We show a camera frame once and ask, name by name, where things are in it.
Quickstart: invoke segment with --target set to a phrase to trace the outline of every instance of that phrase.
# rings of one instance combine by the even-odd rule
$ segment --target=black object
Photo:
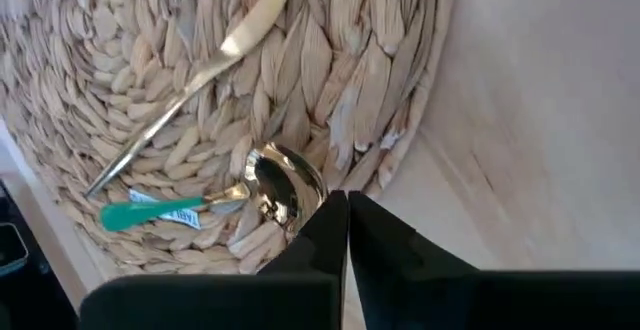
[[[43,323],[55,329],[75,329],[77,317],[73,307],[20,210],[8,192],[4,193],[0,197],[0,223],[11,223],[12,229],[6,227],[4,235],[0,235],[0,253],[4,257],[2,263],[12,266],[5,267],[11,271],[0,276],[0,330],[37,329]],[[21,240],[13,229],[18,230]],[[26,261],[11,261],[24,259],[27,253],[24,245],[28,249]]]
[[[85,299],[81,329],[339,329],[347,236],[368,329],[640,325],[638,273],[480,271],[333,192],[258,276],[115,280]]]

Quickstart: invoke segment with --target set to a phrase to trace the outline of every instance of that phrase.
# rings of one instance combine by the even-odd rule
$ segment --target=teal handle
[[[100,218],[108,231],[122,231],[172,211],[204,204],[202,197],[147,203],[113,203],[102,208]]]

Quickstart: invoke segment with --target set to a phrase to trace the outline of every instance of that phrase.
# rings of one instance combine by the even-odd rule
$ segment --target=label
[[[129,200],[132,202],[157,202],[158,200],[152,198],[149,195],[141,192],[129,189]],[[170,220],[185,224],[194,229],[200,230],[200,221],[198,220],[198,213],[191,209],[180,209],[160,215],[163,220]]]

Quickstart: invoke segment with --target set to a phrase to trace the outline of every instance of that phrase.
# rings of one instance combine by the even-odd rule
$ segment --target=woven placemat
[[[424,111],[452,0],[288,0],[240,64],[190,101],[117,180],[81,194],[156,103],[180,90],[257,0],[7,0],[2,116],[60,209],[122,273],[253,273],[291,234],[247,203],[202,230],[151,221],[107,233],[129,189],[201,195],[240,177],[257,142],[298,150],[330,189],[375,196]]]

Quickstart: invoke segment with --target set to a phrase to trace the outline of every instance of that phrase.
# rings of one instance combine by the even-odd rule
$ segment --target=spoon
[[[112,203],[102,208],[108,231],[122,231],[175,210],[252,200],[269,220],[296,231],[327,197],[318,170],[292,150],[274,143],[249,152],[244,182],[224,191],[188,199],[150,203]]]

